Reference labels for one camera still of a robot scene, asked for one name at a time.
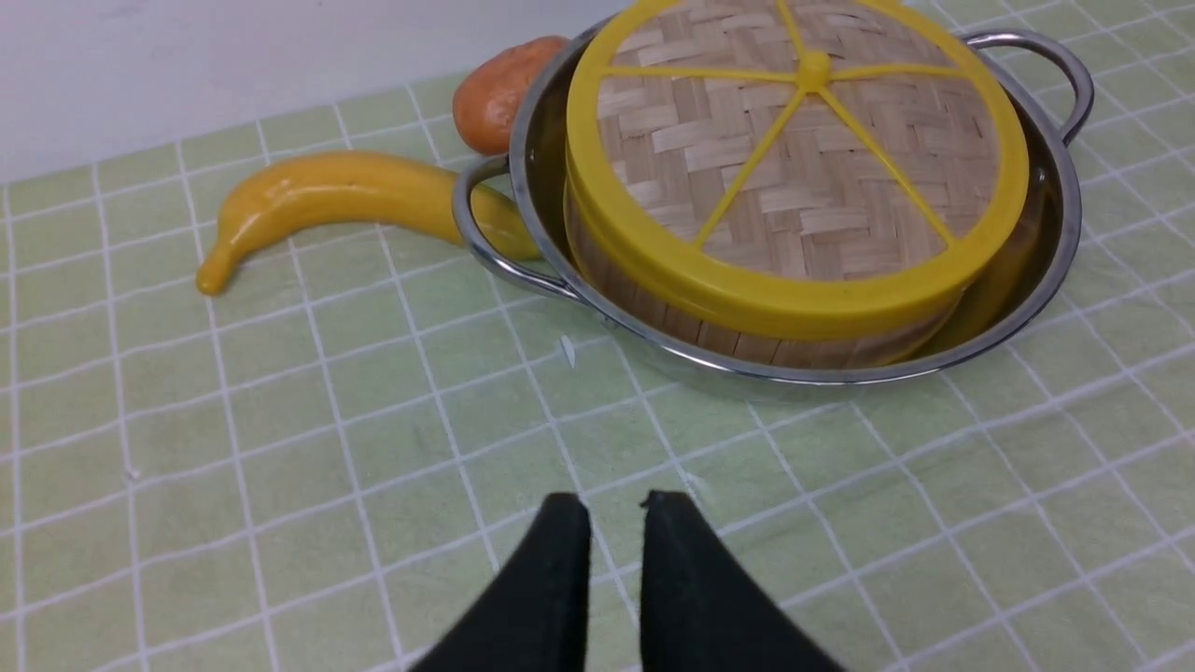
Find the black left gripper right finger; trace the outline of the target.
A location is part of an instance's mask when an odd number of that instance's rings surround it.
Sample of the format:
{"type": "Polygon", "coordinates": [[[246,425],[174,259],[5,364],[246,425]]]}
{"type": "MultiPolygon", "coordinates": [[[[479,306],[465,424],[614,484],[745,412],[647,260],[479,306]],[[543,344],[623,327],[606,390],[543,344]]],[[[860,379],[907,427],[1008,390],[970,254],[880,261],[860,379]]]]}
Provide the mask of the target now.
{"type": "Polygon", "coordinates": [[[750,578],[684,491],[652,490],[641,554],[645,671],[841,671],[750,578]]]}

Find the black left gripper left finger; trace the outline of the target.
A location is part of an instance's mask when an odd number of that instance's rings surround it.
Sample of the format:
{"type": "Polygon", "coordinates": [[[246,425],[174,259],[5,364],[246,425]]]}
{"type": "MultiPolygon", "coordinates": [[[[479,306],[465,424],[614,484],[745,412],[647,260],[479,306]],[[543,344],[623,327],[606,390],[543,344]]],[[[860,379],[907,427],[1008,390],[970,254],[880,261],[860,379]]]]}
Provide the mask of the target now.
{"type": "Polygon", "coordinates": [[[590,550],[580,497],[543,497],[500,574],[415,671],[582,671],[590,550]]]}

